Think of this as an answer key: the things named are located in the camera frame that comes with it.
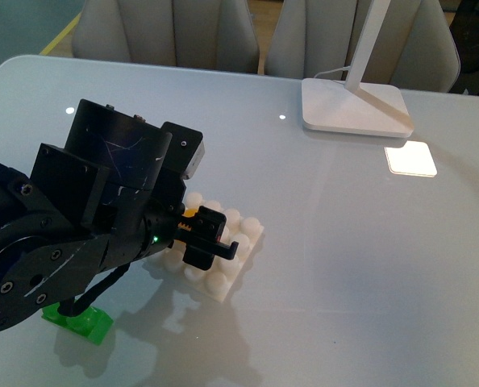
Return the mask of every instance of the yellow object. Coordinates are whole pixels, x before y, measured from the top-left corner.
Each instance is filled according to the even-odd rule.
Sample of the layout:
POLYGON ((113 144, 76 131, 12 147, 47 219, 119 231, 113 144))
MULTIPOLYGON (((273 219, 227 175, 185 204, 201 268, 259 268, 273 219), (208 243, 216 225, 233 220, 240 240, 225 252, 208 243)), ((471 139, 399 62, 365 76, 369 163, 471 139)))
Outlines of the yellow object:
POLYGON ((57 35, 54 40, 49 42, 43 51, 40 52, 40 55, 49 54, 55 48, 55 46, 57 46, 58 43, 63 40, 63 38, 65 38, 65 36, 70 33, 72 29, 75 28, 75 26, 78 24, 78 20, 80 20, 80 14, 75 16, 75 18, 71 20, 71 22, 69 22, 69 24, 60 32, 60 34, 57 35))

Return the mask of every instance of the white desk lamp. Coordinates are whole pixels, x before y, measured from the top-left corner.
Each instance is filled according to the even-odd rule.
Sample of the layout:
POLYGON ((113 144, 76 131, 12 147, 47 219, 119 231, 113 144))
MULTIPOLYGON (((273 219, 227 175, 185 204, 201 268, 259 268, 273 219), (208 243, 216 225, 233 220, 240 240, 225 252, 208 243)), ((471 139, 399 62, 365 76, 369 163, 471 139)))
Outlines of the white desk lamp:
POLYGON ((347 79, 302 81, 304 126, 316 131, 409 137, 414 130, 401 91, 360 83, 391 0, 373 0, 347 79))

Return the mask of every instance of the black robotic arm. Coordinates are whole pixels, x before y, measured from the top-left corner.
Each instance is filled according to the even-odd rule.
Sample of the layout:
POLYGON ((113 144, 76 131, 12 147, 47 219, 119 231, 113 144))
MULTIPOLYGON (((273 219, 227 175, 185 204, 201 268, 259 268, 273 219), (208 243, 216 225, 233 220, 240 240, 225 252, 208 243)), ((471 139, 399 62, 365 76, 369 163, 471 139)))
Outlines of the black robotic arm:
POLYGON ((219 242, 223 214, 184 216, 183 180, 203 152, 198 131, 81 100, 65 148, 41 144, 30 178, 0 164, 0 331, 56 302, 79 315, 131 262, 175 239, 202 270, 215 255, 233 259, 237 243, 219 242))

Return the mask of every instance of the green plastic block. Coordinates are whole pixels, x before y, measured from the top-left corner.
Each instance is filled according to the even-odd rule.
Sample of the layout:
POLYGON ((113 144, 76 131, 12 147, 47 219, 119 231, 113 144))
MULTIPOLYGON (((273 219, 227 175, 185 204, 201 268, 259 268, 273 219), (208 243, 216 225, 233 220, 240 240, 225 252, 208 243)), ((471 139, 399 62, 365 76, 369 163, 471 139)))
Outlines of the green plastic block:
POLYGON ((56 311, 58 307, 57 303, 43 308, 43 319, 82 336, 96 345, 102 343, 114 323, 107 313, 92 306, 77 317, 65 317, 59 314, 56 311))

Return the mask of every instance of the gray chair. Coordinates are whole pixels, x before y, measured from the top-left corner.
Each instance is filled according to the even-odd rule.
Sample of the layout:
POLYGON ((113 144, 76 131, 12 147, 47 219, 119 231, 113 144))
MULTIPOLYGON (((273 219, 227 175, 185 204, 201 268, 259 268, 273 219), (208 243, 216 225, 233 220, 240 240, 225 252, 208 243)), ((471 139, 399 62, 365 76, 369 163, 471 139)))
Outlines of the gray chair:
MULTIPOLYGON (((285 0, 264 73, 305 78, 350 64, 370 2, 285 0)), ((362 81, 447 92, 459 71, 439 1, 393 0, 362 81)))
POLYGON ((247 0, 86 0, 77 58, 257 73, 247 0))

